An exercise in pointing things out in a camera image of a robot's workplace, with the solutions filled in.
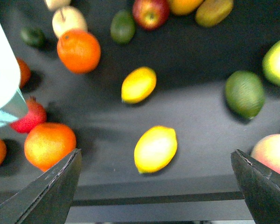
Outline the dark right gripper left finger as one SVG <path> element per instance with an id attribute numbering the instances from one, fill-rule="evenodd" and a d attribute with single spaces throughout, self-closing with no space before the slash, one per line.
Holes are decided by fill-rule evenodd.
<path id="1" fill-rule="evenodd" d="M 64 224 L 82 167 L 79 149 L 0 204 L 0 224 Z"/>

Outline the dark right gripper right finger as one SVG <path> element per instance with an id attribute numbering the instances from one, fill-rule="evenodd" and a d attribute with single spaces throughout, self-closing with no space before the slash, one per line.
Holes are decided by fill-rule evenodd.
<path id="1" fill-rule="evenodd" d="M 280 174 L 241 150 L 231 153 L 238 187 L 257 224 L 280 224 Z"/>

